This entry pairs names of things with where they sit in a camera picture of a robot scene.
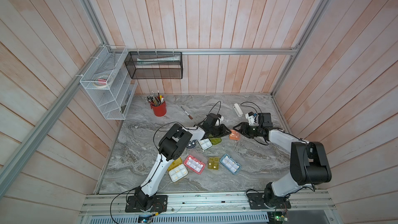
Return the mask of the orange small pillbox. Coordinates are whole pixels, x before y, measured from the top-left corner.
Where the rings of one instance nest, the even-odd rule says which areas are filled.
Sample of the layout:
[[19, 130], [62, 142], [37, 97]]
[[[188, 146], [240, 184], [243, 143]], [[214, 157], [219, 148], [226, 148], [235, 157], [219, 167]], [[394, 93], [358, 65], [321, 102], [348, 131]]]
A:
[[239, 141], [240, 140], [240, 133], [235, 131], [235, 130], [231, 130], [231, 133], [229, 134], [229, 139], [230, 140]]

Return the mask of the blue pillbox clear lid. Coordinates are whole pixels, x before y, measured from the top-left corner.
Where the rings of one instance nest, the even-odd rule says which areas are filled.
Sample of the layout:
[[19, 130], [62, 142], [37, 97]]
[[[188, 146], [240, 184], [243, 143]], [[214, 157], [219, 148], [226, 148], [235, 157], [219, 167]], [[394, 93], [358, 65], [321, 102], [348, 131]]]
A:
[[241, 165], [236, 162], [231, 156], [225, 154], [221, 159], [220, 163], [232, 174], [236, 175], [241, 169]]

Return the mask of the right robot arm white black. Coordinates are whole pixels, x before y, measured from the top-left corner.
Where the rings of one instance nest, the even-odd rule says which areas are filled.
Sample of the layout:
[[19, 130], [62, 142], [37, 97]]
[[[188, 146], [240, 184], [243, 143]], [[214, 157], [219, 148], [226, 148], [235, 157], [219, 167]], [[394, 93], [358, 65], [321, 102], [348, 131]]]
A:
[[248, 121], [234, 126], [234, 131], [249, 139], [262, 137], [265, 144], [273, 143], [290, 154], [289, 172], [279, 180], [268, 183], [264, 190], [265, 206], [286, 206], [293, 193], [305, 187], [314, 190], [316, 185], [331, 181], [332, 173], [323, 144], [300, 139], [274, 127], [270, 113], [250, 112], [246, 117]]

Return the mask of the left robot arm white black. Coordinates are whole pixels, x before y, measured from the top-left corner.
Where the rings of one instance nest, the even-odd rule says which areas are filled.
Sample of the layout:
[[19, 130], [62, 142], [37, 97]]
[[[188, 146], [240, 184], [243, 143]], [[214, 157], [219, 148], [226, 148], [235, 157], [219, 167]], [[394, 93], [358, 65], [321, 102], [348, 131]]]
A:
[[185, 127], [177, 121], [172, 122], [171, 128], [160, 139], [157, 159], [144, 182], [135, 189], [134, 198], [139, 206], [147, 210], [153, 203], [153, 197], [158, 191], [159, 184], [172, 162], [177, 160], [191, 141], [202, 141], [222, 138], [231, 134], [220, 114], [209, 113], [206, 118], [194, 127]]

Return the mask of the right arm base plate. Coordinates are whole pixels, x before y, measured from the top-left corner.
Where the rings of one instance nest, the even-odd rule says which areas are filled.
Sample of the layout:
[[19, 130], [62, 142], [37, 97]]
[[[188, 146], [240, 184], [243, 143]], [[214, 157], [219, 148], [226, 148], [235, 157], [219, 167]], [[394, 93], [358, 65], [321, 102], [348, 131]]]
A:
[[290, 209], [291, 203], [287, 197], [276, 197], [272, 193], [249, 192], [246, 194], [250, 209]]

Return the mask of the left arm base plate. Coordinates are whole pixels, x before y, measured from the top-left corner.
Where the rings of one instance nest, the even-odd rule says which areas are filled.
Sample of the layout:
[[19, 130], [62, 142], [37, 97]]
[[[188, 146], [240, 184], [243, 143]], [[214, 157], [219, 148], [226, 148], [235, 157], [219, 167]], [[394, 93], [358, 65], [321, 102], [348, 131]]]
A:
[[154, 195], [150, 198], [139, 199], [129, 196], [125, 206], [126, 213], [162, 213], [167, 210], [168, 196]]

